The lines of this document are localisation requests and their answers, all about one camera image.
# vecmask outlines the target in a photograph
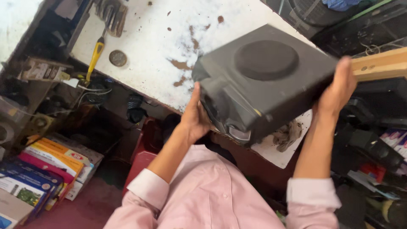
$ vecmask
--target stack of boxes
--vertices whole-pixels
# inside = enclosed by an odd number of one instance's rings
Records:
[[[29,137],[16,159],[0,164],[0,229],[26,224],[64,198],[74,200],[103,159],[59,134],[37,138]]]
[[[407,161],[407,130],[390,128],[380,138]]]

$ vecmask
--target shirt cuff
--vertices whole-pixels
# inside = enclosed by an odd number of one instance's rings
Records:
[[[341,201],[336,195],[331,178],[291,178],[287,185],[287,202],[340,208]]]
[[[170,185],[148,169],[143,169],[127,189],[145,202],[161,210],[167,200]]]

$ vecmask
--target product box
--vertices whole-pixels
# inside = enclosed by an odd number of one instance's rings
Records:
[[[38,137],[37,135],[29,137],[28,142],[31,143],[35,139],[38,139]],[[70,156],[72,154],[76,155],[77,153],[75,151],[46,138],[42,138],[29,145],[22,152],[43,160],[59,169],[66,170],[68,174],[75,178],[80,174],[83,168],[82,162]]]
[[[12,229],[25,221],[33,206],[0,189],[0,229]]]
[[[394,150],[404,157],[404,161],[407,161],[407,136],[394,147]]]
[[[24,152],[19,154],[18,158],[22,161],[32,164],[33,166],[36,166],[37,168],[57,174],[63,178],[63,187],[62,190],[59,191],[58,200],[56,200],[55,198],[50,199],[45,207],[46,210],[49,211],[56,203],[61,202],[65,198],[68,191],[73,187],[75,178],[67,172]]]
[[[394,148],[406,135],[406,130],[390,128],[387,129],[382,136],[380,136],[380,139],[382,139],[390,147]]]
[[[42,210],[57,188],[52,181],[13,163],[0,164],[0,189],[33,206],[29,219]]]
[[[74,67],[51,60],[28,57],[25,68],[18,75],[18,79],[62,82],[69,80]]]
[[[67,198],[68,200],[74,200],[76,196],[79,194],[79,192],[82,191],[83,186],[84,184],[75,181],[73,187],[66,194],[65,198]]]
[[[49,197],[47,203],[45,203],[45,206],[43,208],[46,210],[50,210],[54,206],[54,204],[58,201],[59,196],[64,192],[64,188],[65,188],[64,178],[51,171],[47,171],[47,170],[38,168],[35,165],[25,162],[21,159],[14,159],[12,161],[12,163],[20,166],[21,168],[23,168],[26,171],[33,172],[34,174],[47,179],[49,182],[51,182],[55,185],[55,187],[56,187],[55,190],[53,192],[51,192],[50,197]]]
[[[84,184],[92,177],[90,176],[91,172],[96,170],[103,159],[102,154],[91,150],[60,134],[54,133],[52,135],[48,135],[46,138],[60,145],[63,145],[77,153],[71,154],[70,156],[84,164],[81,173],[76,178],[76,180],[82,184]]]

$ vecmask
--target cloth rag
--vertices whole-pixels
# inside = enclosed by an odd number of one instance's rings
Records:
[[[362,0],[322,0],[322,3],[332,10],[343,12],[359,4],[361,1]]]
[[[280,127],[273,133],[273,142],[278,145],[277,150],[284,152],[289,146],[291,146],[302,134],[302,125],[296,120],[292,120],[290,123]]]

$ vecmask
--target maroon floor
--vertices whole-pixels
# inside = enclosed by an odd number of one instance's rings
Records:
[[[65,199],[51,211],[22,227],[23,229],[99,229],[113,211],[121,206],[122,192],[93,178],[74,201]]]

